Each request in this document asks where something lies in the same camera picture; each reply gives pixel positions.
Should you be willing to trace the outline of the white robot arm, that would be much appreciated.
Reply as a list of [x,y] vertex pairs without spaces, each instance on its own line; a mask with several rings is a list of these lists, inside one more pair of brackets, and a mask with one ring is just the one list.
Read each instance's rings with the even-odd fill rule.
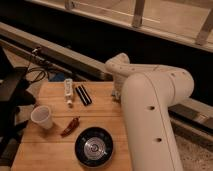
[[183,171],[168,108],[187,99],[194,80],[182,68],[132,64],[120,53],[105,63],[121,102],[133,171]]

